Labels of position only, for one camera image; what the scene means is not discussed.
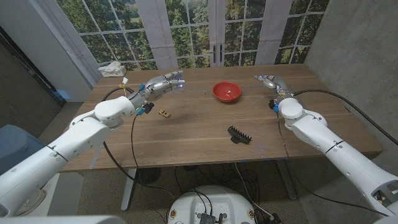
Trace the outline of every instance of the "white wall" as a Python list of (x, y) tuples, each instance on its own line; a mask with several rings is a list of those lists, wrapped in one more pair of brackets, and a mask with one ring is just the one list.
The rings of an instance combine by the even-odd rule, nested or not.
[(0, 1), (0, 26), (67, 102), (82, 102), (90, 88), (28, 1)]

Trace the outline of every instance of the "black brush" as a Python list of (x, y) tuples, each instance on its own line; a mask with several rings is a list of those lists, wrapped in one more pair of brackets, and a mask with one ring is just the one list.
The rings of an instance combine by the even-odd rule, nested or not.
[(245, 135), (244, 133), (240, 132), (239, 130), (237, 130), (236, 128), (234, 128), (234, 126), (230, 126), (228, 128), (228, 132), (232, 135), (231, 137), (231, 141), (235, 144), (239, 143), (239, 142), (243, 142), (246, 144), (249, 144), (249, 142), (251, 141), (251, 137)]

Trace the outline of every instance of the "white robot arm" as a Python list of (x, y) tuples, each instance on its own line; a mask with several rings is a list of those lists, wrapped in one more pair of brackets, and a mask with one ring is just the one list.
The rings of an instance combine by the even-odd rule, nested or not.
[(287, 129), (324, 153), (363, 194), (373, 209), (389, 216), (398, 214), (398, 177), (375, 165), (328, 129), (322, 115), (305, 110), (287, 91), (283, 79), (272, 75), (254, 78), (278, 94), (274, 100), (274, 110), (283, 116)]
[(72, 120), (69, 130), (0, 176), (0, 217), (15, 215), (19, 207), (69, 161), (102, 144), (111, 131), (123, 125), (121, 115), (149, 113), (151, 101), (185, 83), (182, 71), (168, 73), (141, 84), (127, 97), (98, 103), (94, 110)]

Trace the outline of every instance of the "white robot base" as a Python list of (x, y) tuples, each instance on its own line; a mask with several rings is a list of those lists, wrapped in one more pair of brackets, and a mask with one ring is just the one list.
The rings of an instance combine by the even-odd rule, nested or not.
[[(223, 217), (222, 224), (255, 223), (253, 206), (237, 192), (217, 185), (197, 187), (196, 191), (199, 192), (205, 205), (196, 192), (187, 192), (181, 195), (170, 208), (167, 217), (168, 224), (219, 223), (221, 217)], [(204, 222), (202, 213), (205, 213), (205, 206), (207, 215), (210, 215), (211, 208), (213, 209), (212, 216), (216, 222), (209, 222), (209, 220)]]

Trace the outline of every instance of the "yellow toy car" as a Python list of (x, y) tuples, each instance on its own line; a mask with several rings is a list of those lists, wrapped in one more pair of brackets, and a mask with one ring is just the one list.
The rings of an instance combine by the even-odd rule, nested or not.
[(163, 109), (160, 109), (160, 110), (159, 110), (159, 114), (162, 115), (162, 116), (165, 117), (165, 118), (169, 118), (169, 117), (172, 116), (172, 114), (170, 114), (170, 113), (164, 111)]

